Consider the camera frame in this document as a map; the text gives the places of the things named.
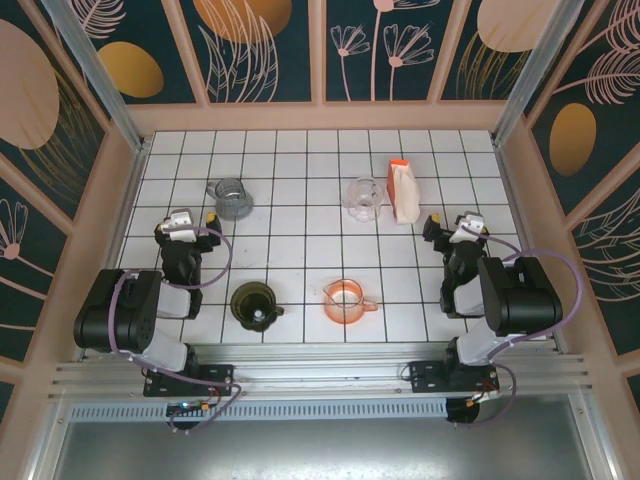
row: floral wallpaper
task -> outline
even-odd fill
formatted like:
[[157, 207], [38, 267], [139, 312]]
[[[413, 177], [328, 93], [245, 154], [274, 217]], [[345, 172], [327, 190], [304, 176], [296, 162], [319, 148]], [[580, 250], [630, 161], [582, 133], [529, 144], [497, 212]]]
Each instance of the floral wallpaper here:
[[451, 5], [328, 0], [326, 100], [425, 100]]
[[22, 362], [66, 235], [0, 179], [0, 357]]
[[612, 0], [531, 131], [566, 214], [640, 140], [640, 2]]

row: flower illustration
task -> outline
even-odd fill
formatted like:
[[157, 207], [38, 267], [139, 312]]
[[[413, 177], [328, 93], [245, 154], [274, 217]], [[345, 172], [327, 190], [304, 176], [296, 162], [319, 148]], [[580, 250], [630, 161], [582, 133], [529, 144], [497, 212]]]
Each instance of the flower illustration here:
[[417, 8], [433, 7], [439, 3], [440, 0], [373, 0], [373, 6], [376, 8], [378, 13], [376, 15], [376, 23], [373, 28], [373, 48], [371, 49], [372, 102], [376, 99], [376, 55], [378, 53], [378, 32], [380, 31], [380, 19], [382, 14], [393, 10], [415, 10]]
[[[18, 260], [44, 275], [53, 277], [53, 273], [34, 265], [20, 256], [20, 244], [22, 243], [24, 233], [27, 229], [28, 217], [29, 209], [22, 203], [16, 202], [12, 211], [9, 201], [6, 198], [0, 199], [0, 260]], [[31, 295], [32, 297], [39, 298], [40, 300], [45, 300], [47, 298], [46, 295], [40, 292], [36, 292], [35, 290], [15, 283], [2, 276], [0, 276], [0, 283], [22, 293], [26, 293], [27, 295]], [[0, 323], [0, 328], [33, 330], [35, 327], [20, 327]]]
[[7, 199], [0, 200], [0, 258], [15, 260], [20, 256], [20, 242], [27, 228], [28, 216], [29, 210], [20, 202], [16, 202], [12, 214]]
[[429, 25], [422, 28], [409, 25], [398, 37], [398, 25], [384, 28], [384, 46], [389, 56], [389, 65], [399, 68], [405, 65], [418, 65], [433, 60], [433, 48], [428, 33]]
[[366, 42], [367, 36], [362, 31], [362, 25], [358, 27], [346, 27], [342, 31], [341, 26], [331, 28], [331, 39], [340, 55], [340, 65], [342, 67], [342, 81], [344, 83], [344, 91], [347, 94], [347, 100], [351, 101], [349, 94], [349, 85], [347, 83], [347, 73], [344, 68], [344, 59], [350, 55], [358, 55], [359, 53], [368, 52], [371, 44]]
[[440, 0], [373, 0], [373, 5], [379, 12], [392, 10], [413, 10], [416, 8], [433, 7]]

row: handle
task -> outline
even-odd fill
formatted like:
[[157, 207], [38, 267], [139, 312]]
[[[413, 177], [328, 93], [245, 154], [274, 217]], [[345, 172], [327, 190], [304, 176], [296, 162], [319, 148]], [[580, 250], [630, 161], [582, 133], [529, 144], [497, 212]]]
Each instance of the handle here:
[[375, 312], [378, 310], [378, 304], [373, 300], [362, 300], [362, 306], [364, 307], [365, 312]]

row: white tile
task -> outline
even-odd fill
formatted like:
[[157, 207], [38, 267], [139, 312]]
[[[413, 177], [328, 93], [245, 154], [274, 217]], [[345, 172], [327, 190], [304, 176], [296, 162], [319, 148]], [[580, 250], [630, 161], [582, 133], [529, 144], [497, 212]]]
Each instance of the white tile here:
[[402, 157], [409, 160], [414, 177], [437, 177], [433, 153], [405, 153]]
[[242, 154], [215, 154], [211, 160], [209, 178], [240, 178], [242, 172]]
[[430, 342], [449, 342], [453, 340], [453, 337], [467, 333], [464, 319], [447, 317], [446, 313], [442, 313], [438, 304], [425, 304], [424, 312]]
[[479, 208], [490, 234], [516, 233], [509, 205], [480, 205]]
[[433, 250], [433, 243], [425, 242], [422, 235], [416, 235], [416, 247], [418, 252], [418, 265], [421, 267], [442, 266], [442, 254]]
[[167, 207], [138, 207], [133, 212], [128, 235], [153, 237], [154, 230], [167, 216]]
[[342, 210], [342, 234], [343, 235], [375, 235], [376, 222], [361, 222], [353, 218], [347, 209]]
[[181, 155], [176, 178], [207, 178], [210, 164], [211, 155]]
[[307, 205], [340, 205], [340, 181], [337, 178], [307, 180]]
[[304, 205], [307, 182], [300, 179], [276, 178], [273, 184], [274, 205]]
[[236, 237], [233, 240], [233, 268], [264, 268], [268, 237]]
[[380, 236], [378, 241], [383, 267], [415, 267], [418, 264], [413, 235]]
[[384, 310], [378, 305], [378, 310], [365, 312], [360, 320], [345, 326], [347, 342], [376, 343], [385, 342]]
[[371, 235], [342, 237], [342, 255], [346, 267], [379, 267], [378, 238]]
[[465, 152], [493, 152], [491, 137], [485, 130], [462, 130], [462, 144]]
[[211, 154], [215, 138], [216, 132], [187, 132], [182, 146], [182, 153]]
[[[201, 280], [202, 283], [213, 280], [216, 276], [220, 275], [221, 269], [202, 270]], [[227, 298], [227, 283], [229, 274], [225, 274], [213, 285], [204, 287], [202, 289], [202, 303], [204, 305], [224, 305]], [[220, 318], [220, 326], [222, 326], [222, 317]]]
[[341, 266], [340, 237], [307, 237], [307, 268]]
[[304, 237], [271, 237], [269, 268], [303, 268]]
[[472, 178], [471, 181], [479, 205], [506, 205], [509, 203], [500, 178]]
[[373, 166], [373, 176], [376, 178], [387, 178], [387, 175], [389, 175], [389, 162], [394, 158], [402, 158], [402, 154], [400, 152], [372, 153], [371, 165]]
[[[223, 233], [227, 236], [228, 240], [233, 244], [234, 238], [233, 228], [225, 230], [225, 225], [222, 226]], [[226, 245], [220, 245], [220, 247], [214, 249], [213, 252], [202, 254], [202, 268], [224, 268], [227, 265], [229, 259], [229, 251]], [[226, 277], [221, 279], [220, 282], [226, 285]]]
[[307, 235], [340, 235], [342, 207], [307, 207]]
[[271, 205], [273, 180], [242, 180], [242, 185], [253, 197], [254, 205]]
[[235, 291], [245, 283], [249, 282], [262, 282], [267, 279], [267, 271], [263, 269], [258, 270], [235, 270], [231, 269], [229, 272], [229, 288], [227, 289], [227, 303], [231, 303], [231, 297]]
[[154, 269], [159, 248], [153, 237], [127, 238], [120, 259], [120, 268]]
[[337, 152], [337, 130], [309, 130], [307, 151], [309, 152]]
[[280, 304], [304, 303], [304, 270], [269, 268], [267, 284]]
[[284, 315], [264, 332], [264, 343], [302, 343], [304, 330], [304, 307], [283, 305]]
[[173, 180], [144, 180], [138, 194], [137, 207], [166, 207], [171, 200]]
[[341, 152], [369, 152], [369, 134], [366, 130], [340, 130]]
[[171, 205], [202, 206], [207, 190], [207, 179], [176, 180], [171, 195]]
[[185, 320], [182, 329], [182, 341], [194, 345], [220, 343], [223, 306], [203, 306], [194, 320]]
[[378, 215], [378, 233], [380, 235], [411, 235], [411, 224], [399, 224], [393, 214], [391, 205], [383, 205]]
[[276, 152], [307, 152], [306, 130], [279, 130]]
[[322, 305], [305, 305], [306, 343], [343, 343], [344, 325], [329, 319]]
[[472, 177], [499, 177], [498, 160], [493, 153], [467, 153]]
[[400, 130], [403, 152], [433, 152], [429, 130]]
[[385, 305], [389, 342], [424, 342], [427, 331], [420, 304]]
[[337, 177], [337, 153], [310, 153], [307, 156], [307, 176], [309, 177]]
[[245, 330], [235, 319], [229, 307], [224, 314], [224, 328], [222, 329], [222, 343], [262, 343], [262, 333]]
[[156, 132], [151, 153], [180, 153], [184, 142], [184, 132]]
[[464, 153], [436, 153], [440, 177], [468, 177], [469, 169]]
[[440, 183], [437, 178], [416, 178], [420, 190], [420, 205], [434, 205], [442, 203]]
[[244, 145], [245, 153], [272, 153], [276, 151], [275, 131], [247, 132]]
[[369, 130], [369, 143], [372, 152], [398, 152], [400, 134], [398, 130]]
[[417, 268], [383, 268], [384, 301], [392, 303], [421, 302]]
[[339, 268], [307, 269], [306, 273], [305, 303], [324, 303], [324, 288], [342, 278]]
[[180, 155], [149, 155], [147, 169], [144, 172], [146, 179], [170, 178], [174, 179], [178, 169]]
[[307, 176], [306, 153], [276, 154], [276, 178], [304, 178]]
[[456, 225], [456, 220], [458, 219], [458, 217], [464, 217], [467, 212], [478, 213], [478, 207], [477, 205], [445, 205], [444, 211], [447, 214], [447, 221], [445, 222], [442, 217], [440, 218], [443, 228], [455, 230], [456, 228], [458, 228], [458, 226]]
[[341, 177], [370, 177], [371, 175], [371, 156], [368, 153], [340, 154]]
[[271, 235], [304, 235], [305, 207], [273, 207]]
[[473, 186], [468, 178], [441, 178], [440, 188], [445, 205], [476, 203]]
[[244, 152], [244, 131], [216, 132], [213, 153], [242, 153]]
[[434, 152], [463, 152], [458, 130], [431, 130]]
[[422, 287], [422, 300], [425, 302], [440, 301], [440, 287], [444, 280], [444, 267], [421, 268], [420, 286]]
[[235, 235], [269, 235], [271, 207], [253, 207], [251, 213], [236, 221]]
[[242, 165], [242, 178], [273, 178], [273, 153], [245, 154]]
[[167, 337], [180, 341], [180, 334], [182, 333], [182, 324], [184, 320], [174, 320], [166, 318], [156, 319], [156, 328], [164, 333]]
[[382, 303], [382, 280], [377, 268], [345, 268], [344, 278], [355, 280], [367, 300]]
[[[491, 235], [492, 237], [499, 238], [506, 242], [511, 243], [513, 246], [520, 249], [520, 240], [518, 240], [517, 235]], [[506, 245], [502, 245], [497, 242], [488, 241], [487, 246], [489, 248], [489, 253], [492, 257], [506, 258], [509, 255], [512, 255], [514, 250], [507, 247]]]
[[[446, 228], [447, 222], [444, 216], [444, 209], [442, 208], [442, 205], [420, 205], [420, 216], [418, 217], [416, 223], [413, 224], [413, 233], [415, 233], [416, 235], [422, 235], [424, 224], [427, 223], [429, 215], [433, 215], [434, 213], [437, 213], [440, 217], [442, 228]], [[422, 241], [418, 242], [418, 249], [420, 249], [421, 243]]]

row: decorative leaf pattern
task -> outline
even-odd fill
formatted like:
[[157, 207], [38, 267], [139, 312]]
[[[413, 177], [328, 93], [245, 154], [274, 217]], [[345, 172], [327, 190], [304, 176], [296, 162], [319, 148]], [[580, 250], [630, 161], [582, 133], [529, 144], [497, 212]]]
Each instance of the decorative leaf pattern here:
[[89, 38], [106, 39], [125, 17], [124, 0], [69, 0]]
[[611, 50], [596, 60], [585, 79], [591, 103], [622, 105], [640, 86], [640, 50]]
[[622, 302], [640, 297], [640, 190], [619, 207], [584, 219], [574, 234], [596, 297]]
[[213, 100], [270, 102], [278, 87], [278, 52], [269, 25], [262, 17], [256, 18], [246, 2], [248, 28], [231, 1], [222, 0], [226, 22], [211, 1], [203, 5], [211, 24], [221, 32], [212, 36], [198, 27], [209, 52], [206, 86]]
[[640, 0], [620, 0], [605, 33], [611, 48], [618, 52], [635, 50], [640, 44]]

